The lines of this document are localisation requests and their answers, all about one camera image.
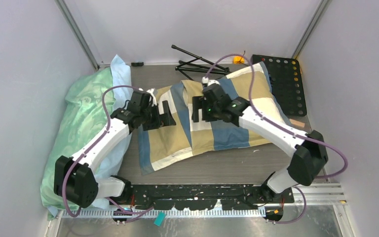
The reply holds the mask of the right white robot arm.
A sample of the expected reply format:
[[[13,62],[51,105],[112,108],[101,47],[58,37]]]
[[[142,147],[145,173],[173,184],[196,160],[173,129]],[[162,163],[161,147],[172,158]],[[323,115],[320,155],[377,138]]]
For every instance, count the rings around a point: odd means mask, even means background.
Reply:
[[[257,113],[245,98],[230,98],[219,83],[205,85],[202,95],[194,96],[192,103],[193,122],[232,123],[264,137],[291,158],[286,168],[270,174],[259,187],[259,198],[265,203],[276,202],[286,189],[297,184],[309,186],[328,161],[321,133],[306,133],[273,121]]]

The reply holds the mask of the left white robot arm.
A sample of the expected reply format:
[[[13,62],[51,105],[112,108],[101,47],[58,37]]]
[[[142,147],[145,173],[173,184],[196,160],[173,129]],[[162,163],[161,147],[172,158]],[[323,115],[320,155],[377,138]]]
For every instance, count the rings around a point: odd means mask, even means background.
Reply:
[[[114,198],[119,204],[127,204],[132,197],[128,181],[115,175],[96,178],[103,159],[138,128],[153,130],[175,125],[168,100],[157,101],[150,91],[134,91],[126,107],[113,111],[107,124],[83,148],[56,160],[54,193],[65,206],[73,203],[87,208],[100,198]]]

